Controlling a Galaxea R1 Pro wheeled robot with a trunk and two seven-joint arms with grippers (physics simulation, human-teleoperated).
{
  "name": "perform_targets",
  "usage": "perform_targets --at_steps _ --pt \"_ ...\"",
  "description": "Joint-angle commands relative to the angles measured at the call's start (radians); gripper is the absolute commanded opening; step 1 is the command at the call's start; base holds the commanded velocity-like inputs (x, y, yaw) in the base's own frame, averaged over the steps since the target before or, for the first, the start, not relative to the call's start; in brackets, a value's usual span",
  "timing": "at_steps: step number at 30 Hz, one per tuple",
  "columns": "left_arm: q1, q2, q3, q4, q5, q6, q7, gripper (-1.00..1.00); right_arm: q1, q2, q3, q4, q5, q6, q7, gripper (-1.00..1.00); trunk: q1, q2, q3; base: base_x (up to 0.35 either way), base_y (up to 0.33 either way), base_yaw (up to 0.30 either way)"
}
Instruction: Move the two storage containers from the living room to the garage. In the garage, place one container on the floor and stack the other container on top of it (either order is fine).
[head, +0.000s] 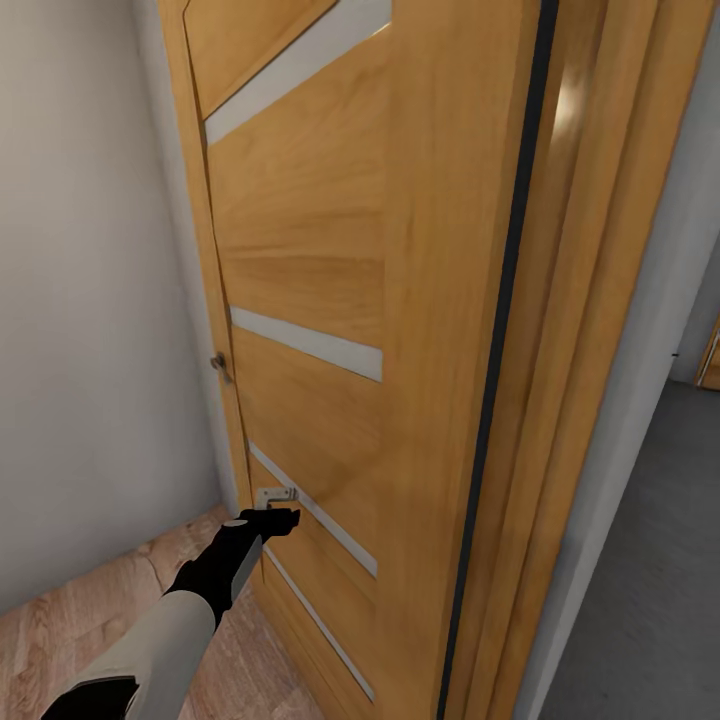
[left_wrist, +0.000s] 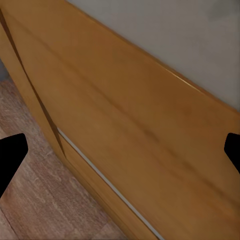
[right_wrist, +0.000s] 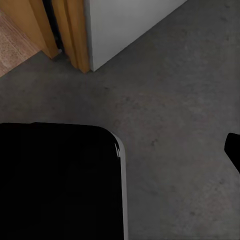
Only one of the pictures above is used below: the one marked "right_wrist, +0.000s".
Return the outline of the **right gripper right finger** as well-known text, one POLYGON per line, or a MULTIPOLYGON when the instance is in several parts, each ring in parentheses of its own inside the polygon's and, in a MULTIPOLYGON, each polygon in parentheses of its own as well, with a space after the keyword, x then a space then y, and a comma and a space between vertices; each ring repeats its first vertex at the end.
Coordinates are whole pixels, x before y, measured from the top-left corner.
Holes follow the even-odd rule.
POLYGON ((224 151, 240 172, 240 134, 228 134, 225 141, 224 151))

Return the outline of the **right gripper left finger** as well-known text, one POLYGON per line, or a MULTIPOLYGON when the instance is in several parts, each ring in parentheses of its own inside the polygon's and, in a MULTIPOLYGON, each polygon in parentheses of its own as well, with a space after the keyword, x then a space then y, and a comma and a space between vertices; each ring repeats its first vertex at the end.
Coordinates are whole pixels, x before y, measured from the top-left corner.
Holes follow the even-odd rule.
POLYGON ((26 152, 21 133, 0 138, 0 193, 26 152))

